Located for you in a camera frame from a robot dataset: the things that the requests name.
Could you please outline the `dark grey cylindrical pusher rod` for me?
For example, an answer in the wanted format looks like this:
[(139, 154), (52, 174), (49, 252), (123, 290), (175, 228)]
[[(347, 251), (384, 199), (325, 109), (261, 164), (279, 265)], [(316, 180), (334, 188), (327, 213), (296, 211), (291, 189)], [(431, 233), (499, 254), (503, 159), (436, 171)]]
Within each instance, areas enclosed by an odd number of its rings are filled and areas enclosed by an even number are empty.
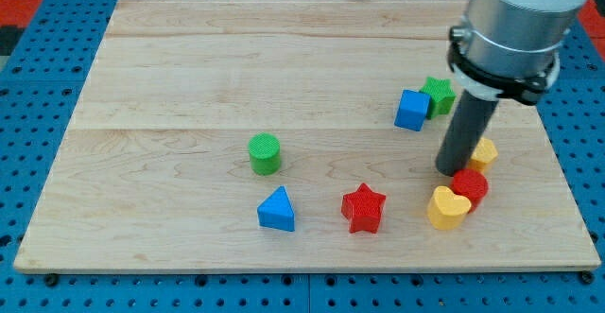
[(468, 164), (497, 105), (498, 101), (462, 93), (435, 160), (441, 174), (453, 176)]

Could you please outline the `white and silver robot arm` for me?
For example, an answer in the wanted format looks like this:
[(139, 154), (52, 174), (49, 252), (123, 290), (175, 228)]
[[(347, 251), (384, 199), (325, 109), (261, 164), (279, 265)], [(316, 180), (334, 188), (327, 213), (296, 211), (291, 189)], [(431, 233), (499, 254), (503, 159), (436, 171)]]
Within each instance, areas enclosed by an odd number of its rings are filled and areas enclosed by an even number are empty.
[(561, 70), (559, 50), (587, 0), (469, 0), (449, 31), (447, 62), (462, 88), (436, 158), (464, 168), (502, 99), (536, 105)]

